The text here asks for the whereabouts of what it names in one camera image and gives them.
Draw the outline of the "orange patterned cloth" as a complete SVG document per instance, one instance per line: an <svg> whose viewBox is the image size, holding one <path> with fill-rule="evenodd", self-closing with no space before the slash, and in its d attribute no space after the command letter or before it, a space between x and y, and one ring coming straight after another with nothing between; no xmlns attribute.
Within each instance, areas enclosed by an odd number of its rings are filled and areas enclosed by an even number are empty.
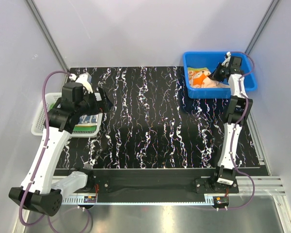
<svg viewBox="0 0 291 233"><path fill-rule="evenodd" d="M189 85L192 88L229 88L229 85L212 80L208 68L187 68Z"/></svg>

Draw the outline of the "grey blue patterned towel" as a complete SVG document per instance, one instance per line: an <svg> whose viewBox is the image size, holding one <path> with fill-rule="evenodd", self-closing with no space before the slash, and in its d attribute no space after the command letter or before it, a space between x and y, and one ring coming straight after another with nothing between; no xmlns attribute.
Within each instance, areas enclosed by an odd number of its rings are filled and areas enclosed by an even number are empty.
<svg viewBox="0 0 291 233"><path fill-rule="evenodd" d="M78 125L90 125L97 123L97 115L83 115L80 117Z"/></svg>

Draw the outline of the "green microfiber towel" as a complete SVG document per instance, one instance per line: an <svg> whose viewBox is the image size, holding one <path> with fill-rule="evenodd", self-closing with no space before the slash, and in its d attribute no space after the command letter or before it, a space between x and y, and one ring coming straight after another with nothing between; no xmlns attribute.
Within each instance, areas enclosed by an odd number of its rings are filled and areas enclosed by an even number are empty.
<svg viewBox="0 0 291 233"><path fill-rule="evenodd" d="M76 125L74 127L73 133L90 133L95 132L97 129L98 121L96 124L90 124L90 125Z"/></svg>

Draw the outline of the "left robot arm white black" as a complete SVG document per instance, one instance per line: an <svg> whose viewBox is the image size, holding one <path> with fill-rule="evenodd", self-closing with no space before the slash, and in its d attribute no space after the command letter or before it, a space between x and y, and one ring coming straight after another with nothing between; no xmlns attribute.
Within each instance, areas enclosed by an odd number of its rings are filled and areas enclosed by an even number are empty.
<svg viewBox="0 0 291 233"><path fill-rule="evenodd" d="M28 174L19 187L9 191L8 197L21 210L54 216L63 199L78 190L90 192L94 189L94 173L89 168L73 170L56 183L52 179L61 152L80 117L107 113L112 105L101 87L91 93L81 83L63 86L62 96L47 111L41 143Z"/></svg>

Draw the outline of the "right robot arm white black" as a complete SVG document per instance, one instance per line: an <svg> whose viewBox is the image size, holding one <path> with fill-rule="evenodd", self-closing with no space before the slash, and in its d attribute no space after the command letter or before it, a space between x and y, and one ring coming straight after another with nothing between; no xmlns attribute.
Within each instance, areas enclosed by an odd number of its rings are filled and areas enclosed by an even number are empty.
<svg viewBox="0 0 291 233"><path fill-rule="evenodd" d="M241 69L242 58L227 52L225 60L219 63L211 78L216 81L227 80L230 87L230 99L224 113L224 141L215 173L209 178L209 187L218 193L236 187L236 152L238 139L243 125L248 119L253 100L245 91L246 74Z"/></svg>

